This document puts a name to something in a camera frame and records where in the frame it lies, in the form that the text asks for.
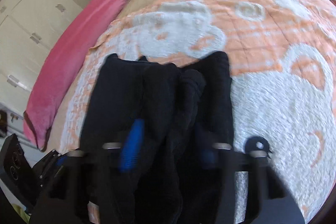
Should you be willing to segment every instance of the pink towel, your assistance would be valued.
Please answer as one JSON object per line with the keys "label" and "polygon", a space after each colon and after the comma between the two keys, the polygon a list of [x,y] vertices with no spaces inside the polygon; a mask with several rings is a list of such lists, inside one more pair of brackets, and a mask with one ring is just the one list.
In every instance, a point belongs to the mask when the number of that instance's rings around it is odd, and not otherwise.
{"label": "pink towel", "polygon": [[24,113],[24,133],[40,150],[47,131],[80,68],[86,53],[117,17],[127,0],[91,0],[65,30],[49,53]]}

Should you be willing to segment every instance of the teddy bear pattern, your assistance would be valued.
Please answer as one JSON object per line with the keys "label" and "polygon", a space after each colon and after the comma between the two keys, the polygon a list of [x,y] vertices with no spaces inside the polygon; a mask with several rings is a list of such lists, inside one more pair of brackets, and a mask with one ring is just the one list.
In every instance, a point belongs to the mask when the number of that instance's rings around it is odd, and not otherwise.
{"label": "teddy bear pattern", "polygon": [[179,52],[202,58],[223,50],[226,44],[226,35],[211,20],[209,8],[199,1],[166,2],[157,11],[135,15],[130,27],[108,43],[116,46],[118,55],[125,54],[126,60],[136,60],[139,52],[152,58]]}
{"label": "teddy bear pattern", "polygon": [[[322,90],[291,73],[300,57],[316,60],[323,71]],[[323,56],[306,44],[291,45],[281,60],[283,71],[249,72],[232,79],[234,147],[243,151],[251,136],[268,140],[272,164],[308,222],[325,201],[335,178],[333,78]],[[236,223],[247,198],[247,175],[237,176]]]}

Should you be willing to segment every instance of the fleece blanket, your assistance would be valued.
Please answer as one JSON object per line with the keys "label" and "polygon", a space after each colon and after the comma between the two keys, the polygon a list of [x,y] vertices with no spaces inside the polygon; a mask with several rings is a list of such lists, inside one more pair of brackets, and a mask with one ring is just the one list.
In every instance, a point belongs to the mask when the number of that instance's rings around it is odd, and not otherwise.
{"label": "fleece blanket", "polygon": [[90,47],[119,14],[127,0],[91,0],[59,38],[41,69],[24,113],[24,133],[43,150],[65,93]]}
{"label": "fleece blanket", "polygon": [[[308,222],[332,188],[336,166],[336,8],[329,0],[157,0],[108,27],[86,56],[69,102],[61,152],[78,147],[104,58],[186,65],[227,52],[235,149],[266,138],[272,163]],[[237,175],[236,222],[247,176]]]}

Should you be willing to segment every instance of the black cloth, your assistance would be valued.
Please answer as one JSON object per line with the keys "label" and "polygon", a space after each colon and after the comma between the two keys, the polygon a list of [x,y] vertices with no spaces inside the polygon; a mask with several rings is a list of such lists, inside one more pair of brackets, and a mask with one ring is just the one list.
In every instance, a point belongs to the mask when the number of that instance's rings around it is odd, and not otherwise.
{"label": "black cloth", "polygon": [[120,223],[212,223],[221,172],[203,170],[194,125],[216,142],[233,143],[231,78],[227,55],[194,64],[125,61],[109,56],[91,94],[80,149],[124,142],[133,122],[145,133],[136,167],[111,177]]}

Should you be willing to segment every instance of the orange and white blanket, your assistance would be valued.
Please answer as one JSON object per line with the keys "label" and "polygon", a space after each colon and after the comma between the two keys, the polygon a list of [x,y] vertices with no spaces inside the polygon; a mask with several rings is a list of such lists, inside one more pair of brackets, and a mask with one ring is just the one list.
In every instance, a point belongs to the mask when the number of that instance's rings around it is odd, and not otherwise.
{"label": "orange and white blanket", "polygon": [[[61,152],[78,139],[104,58],[185,65],[213,51],[230,59],[235,148],[253,135],[274,151],[274,168],[308,222],[336,172],[336,8],[329,0],[157,0],[113,21],[86,56],[68,105]],[[237,177],[236,222],[246,204]]]}

